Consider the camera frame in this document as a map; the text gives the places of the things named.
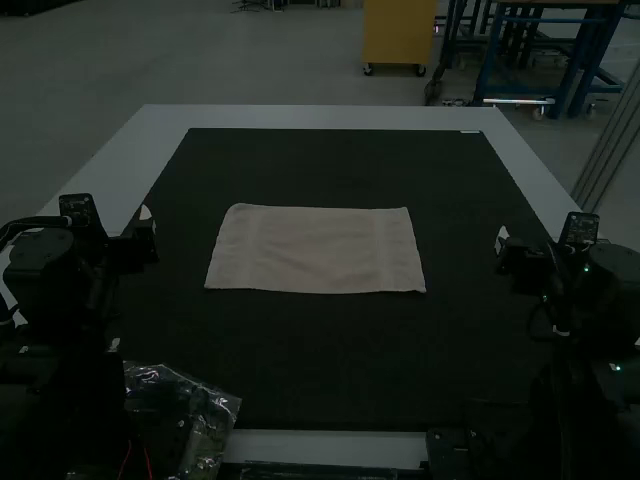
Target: yellow cabinet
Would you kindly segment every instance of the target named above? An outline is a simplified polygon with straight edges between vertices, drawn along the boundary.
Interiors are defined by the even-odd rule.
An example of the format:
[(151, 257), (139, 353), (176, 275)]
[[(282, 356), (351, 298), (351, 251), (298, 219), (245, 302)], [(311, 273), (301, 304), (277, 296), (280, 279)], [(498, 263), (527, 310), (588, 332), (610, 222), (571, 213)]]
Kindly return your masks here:
[(436, 0), (365, 0), (364, 63), (426, 65)]

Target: metal pole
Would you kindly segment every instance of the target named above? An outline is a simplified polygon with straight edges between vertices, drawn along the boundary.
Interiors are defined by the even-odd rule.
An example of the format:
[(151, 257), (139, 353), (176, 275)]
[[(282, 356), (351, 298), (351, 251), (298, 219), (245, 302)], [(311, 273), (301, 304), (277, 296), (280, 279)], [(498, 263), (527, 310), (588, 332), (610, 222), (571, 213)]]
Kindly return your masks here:
[(484, 11), (482, 12), (482, 21), (480, 22), (480, 35), (484, 35), (487, 31), (487, 23), (491, 15), (491, 0), (485, 0)]
[(469, 23), (469, 33), (472, 37), (476, 34), (476, 23), (478, 23), (478, 13), (480, 13), (480, 1), (481, 0), (476, 0), (476, 3), (473, 4), (471, 23)]
[(640, 61), (571, 191), (580, 208), (595, 211), (614, 177), (623, 174), (626, 162), (640, 162), (640, 157), (629, 155), (639, 132)]
[(449, 37), (451, 35), (451, 26), (454, 22), (453, 16), (456, 8), (456, 1), (457, 0), (449, 0), (449, 6), (447, 7), (447, 23), (445, 23), (444, 26), (444, 38), (442, 40), (442, 48), (440, 49), (440, 63), (444, 60), (445, 53), (449, 48)]
[(491, 26), (489, 45), (487, 45), (487, 54), (484, 57), (484, 62), (480, 69), (480, 73), (478, 74), (478, 80), (476, 81), (476, 91), (473, 94), (473, 105), (482, 105), (482, 100), (485, 97), (485, 91), (487, 84), (489, 83), (489, 75), (491, 75), (496, 51), (498, 50), (500, 30), (502, 28), (502, 17), (504, 17), (506, 8), (507, 7), (504, 3), (498, 3), (498, 6), (496, 7), (493, 25)]
[(456, 2), (456, 10), (454, 13), (453, 19), (453, 28), (451, 32), (451, 40), (449, 41), (449, 49), (451, 49), (451, 54), (449, 55), (447, 68), (451, 68), (453, 64), (453, 56), (456, 53), (456, 41), (458, 39), (458, 30), (460, 29), (460, 23), (462, 23), (462, 17), (464, 15), (464, 11), (467, 8), (468, 0), (458, 0)]
[[(544, 8), (536, 7), (533, 9), (533, 15), (531, 16), (532, 20), (542, 18), (542, 12)], [(538, 26), (540, 24), (538, 22), (532, 22), (529, 24), (529, 28), (527, 29), (527, 38), (524, 42), (524, 47), (522, 48), (522, 54), (520, 55), (520, 62), (518, 62), (518, 68), (520, 70), (524, 70), (527, 68), (527, 63), (529, 63), (529, 57), (531, 56), (531, 49), (533, 48), (533, 41), (536, 37), (536, 32), (538, 31)]]
[[(509, 9), (508, 17), (517, 17), (518, 16), (518, 7), (511, 7)], [(506, 52), (509, 48), (509, 40), (511, 40), (511, 32), (513, 31), (514, 24), (513, 22), (507, 22), (504, 26), (504, 32), (502, 32), (502, 51)]]
[[(530, 13), (530, 7), (523, 7), (522, 12), (520, 12), (520, 18), (526, 19), (529, 17)], [(516, 29), (513, 33), (513, 41), (511, 42), (511, 47), (509, 48), (509, 53), (507, 55), (508, 67), (512, 66), (518, 58), (518, 53), (520, 53), (520, 46), (522, 45), (522, 37), (524, 36), (524, 29), (526, 28), (526, 26), (526, 23), (518, 23), (518, 25), (516, 25)]]

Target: cable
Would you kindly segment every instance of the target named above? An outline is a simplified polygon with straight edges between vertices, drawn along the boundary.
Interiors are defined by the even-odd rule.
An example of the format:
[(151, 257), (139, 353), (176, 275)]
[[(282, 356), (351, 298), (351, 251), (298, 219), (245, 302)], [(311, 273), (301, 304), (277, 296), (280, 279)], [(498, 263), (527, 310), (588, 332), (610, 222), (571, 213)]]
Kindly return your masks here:
[(570, 250), (569, 255), (573, 255), (574, 253), (576, 253), (576, 249), (573, 248), (571, 245), (563, 245), (564, 248), (568, 248)]
[(531, 331), (531, 326), (533, 325), (533, 322), (536, 318), (537, 313), (540, 311), (541, 308), (545, 307), (545, 303), (544, 302), (540, 302), (538, 303), (535, 307), (533, 307), (531, 309), (531, 313), (529, 314), (529, 318), (527, 319), (527, 336), (533, 340), (534, 342), (550, 342), (553, 337), (552, 336), (545, 336), (545, 335), (535, 335), (533, 334), (533, 332)]
[(149, 480), (153, 480), (153, 473), (151, 473), (151, 460), (149, 460), (149, 452), (147, 452), (147, 447), (142, 448), (144, 451), (144, 458), (147, 461), (147, 473), (149, 474)]
[(131, 455), (131, 440), (128, 441), (129, 442), (129, 448), (127, 449), (127, 454), (124, 457), (124, 460), (122, 461), (122, 465), (120, 465), (120, 473), (118, 473), (118, 480), (120, 480), (122, 478), (122, 472), (124, 472), (124, 466), (127, 464), (127, 460), (129, 460), (129, 455)]
[(567, 387), (561, 378), (563, 373), (559, 371), (557, 363), (551, 364), (551, 388), (556, 403), (556, 415), (558, 420), (558, 430), (560, 434), (560, 480), (571, 480), (575, 478), (573, 473), (573, 435), (571, 430), (571, 419), (568, 411)]
[(566, 276), (564, 265), (558, 260), (554, 244), (551, 241), (548, 241), (547, 248), (549, 248), (549, 254), (551, 255), (551, 260), (553, 261), (553, 266), (555, 267), (556, 272), (558, 272), (558, 275), (560, 275), (560, 279), (564, 281)]

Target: red wire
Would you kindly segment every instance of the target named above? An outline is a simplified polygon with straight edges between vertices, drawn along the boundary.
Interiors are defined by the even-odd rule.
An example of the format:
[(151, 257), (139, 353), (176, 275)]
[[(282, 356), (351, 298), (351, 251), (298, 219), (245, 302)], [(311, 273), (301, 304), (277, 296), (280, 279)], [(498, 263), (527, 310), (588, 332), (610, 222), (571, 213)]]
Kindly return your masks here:
[(122, 472), (124, 471), (124, 466), (127, 464), (127, 460), (129, 460), (129, 455), (131, 455), (131, 440), (129, 440), (129, 448), (127, 449), (127, 455), (125, 455), (124, 460), (122, 461), (122, 465), (120, 465), (120, 473), (118, 473), (118, 480), (122, 478)]
[(149, 453), (147, 452), (146, 447), (144, 450), (144, 458), (147, 460), (147, 472), (149, 473), (149, 480), (153, 480), (153, 474), (151, 473), (151, 460), (149, 460)]

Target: blue metal frame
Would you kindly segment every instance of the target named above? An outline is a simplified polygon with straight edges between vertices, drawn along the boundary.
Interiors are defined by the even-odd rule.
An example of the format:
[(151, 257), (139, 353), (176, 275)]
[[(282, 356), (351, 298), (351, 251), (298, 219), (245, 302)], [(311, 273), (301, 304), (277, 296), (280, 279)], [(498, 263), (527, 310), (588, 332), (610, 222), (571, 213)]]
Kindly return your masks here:
[[(520, 15), (518, 15), (519, 8), (522, 9)], [(583, 63), (583, 58), (587, 48), (591, 44), (592, 36), (595, 34), (598, 26), (604, 24), (608, 17), (606, 17), (604, 13), (601, 13), (605, 12), (605, 9), (597, 7), (589, 8), (585, 18), (583, 19), (541, 18), (542, 8), (544, 8), (544, 5), (537, 5), (534, 9), (533, 15), (531, 15), (531, 8), (526, 5), (498, 3), (493, 17), (493, 24), (491, 26), (487, 56), (485, 57), (485, 61), (478, 75), (472, 104), (481, 105), (488, 93), (553, 96), (555, 97), (555, 104), (551, 107), (549, 116), (557, 118), (560, 115), (578, 69)], [(507, 26), (505, 26), (502, 40), (500, 40), (500, 32), (504, 22), (508, 23)], [(530, 37), (530, 41), (525, 42), (522, 49), (526, 65), (526, 61), (534, 45), (535, 28), (537, 28), (534, 28), (533, 25), (540, 23), (576, 23), (582, 25), (578, 37), (575, 40), (574, 51), (570, 56), (571, 60), (569, 61), (569, 65), (567, 66), (567, 70), (565, 71), (560, 85), (558, 87), (531, 88), (526, 85), (519, 84), (512, 79), (509, 79), (509, 84), (506, 85), (488, 85), (489, 76), (494, 69), (495, 57), (498, 52), (499, 44), (502, 43), (503, 49), (508, 51), (507, 65), (515, 63), (523, 43), (522, 38), (524, 36), (525, 28), (528, 25), (529, 33), (532, 34), (532, 36)]]
[[(615, 32), (620, 18), (624, 15), (625, 3), (618, 5), (593, 5), (593, 4), (526, 4), (526, 3), (497, 3), (496, 11), (491, 14), (492, 0), (487, 0), (483, 10), (483, 17), (480, 22), (480, 33), (483, 33), (491, 23), (488, 44), (486, 40), (475, 37), (475, 28), (478, 15), (480, 14), (479, 0), (475, 0), (471, 22), (467, 26), (462, 25), (464, 9), (468, 0), (451, 0), (448, 6), (447, 26), (445, 29), (445, 39), (441, 52), (441, 61), (445, 58), (448, 49), (453, 51), (476, 50), (487, 46), (487, 55), (484, 64), (476, 81), (476, 91), (472, 104), (478, 105), (486, 97), (487, 93), (493, 94), (524, 94), (555, 97), (555, 104), (549, 110), (551, 118), (557, 118), (563, 111), (567, 101), (567, 96), (575, 80), (579, 69), (585, 70), (580, 80), (578, 90), (574, 95), (569, 107), (569, 116), (577, 115), (585, 97), (588, 93), (619, 93), (624, 87), (624, 83), (615, 76), (600, 68), (600, 61), (604, 51)], [(544, 8), (563, 9), (587, 9), (584, 18), (542, 18)], [(538, 25), (541, 23), (559, 24), (579, 24), (580, 32), (575, 39), (571, 38), (549, 38), (538, 32)], [(501, 72), (507, 80), (505, 85), (488, 85), (491, 72), (501, 64), (496, 64), (495, 57), (498, 52), (507, 54), (506, 65), (513, 66), (517, 62), (519, 69), (526, 68), (533, 49), (556, 50), (569, 57), (569, 64), (564, 73), (562, 81), (558, 87), (537, 87), (529, 88), (519, 84), (516, 80), (508, 78), (509, 74)], [(451, 67), (449, 55), (448, 68)], [(594, 78), (601, 82), (594, 83)]]
[[(464, 17), (462, 17), (462, 21), (465, 20), (473, 20), (473, 16), (472, 15), (465, 15)], [(436, 25), (438, 26), (442, 26), (442, 25), (446, 25), (447, 24), (447, 16), (446, 15), (436, 15), (435, 16), (435, 21), (436, 21)]]
[(611, 38), (613, 37), (613, 34), (618, 27), (618, 23), (620, 23), (620, 19), (624, 14), (625, 6), (626, 5), (624, 3), (619, 3), (611, 7), (612, 12), (607, 17), (606, 24), (598, 32), (598, 38), (595, 42), (595, 51), (591, 54), (591, 61), (585, 68), (584, 73), (582, 74), (582, 78), (580, 78), (580, 83), (578, 83), (576, 93), (573, 95), (573, 100), (569, 105), (569, 110), (567, 112), (567, 115), (569, 117), (577, 116), (582, 110), (582, 105), (584, 105), (587, 94), (589, 92), (597, 91), (594, 90), (594, 87), (592, 85), (593, 79), (598, 71), (602, 71), (602, 69), (600, 69), (600, 62), (602, 61), (602, 58), (607, 51), (609, 42), (611, 42)]

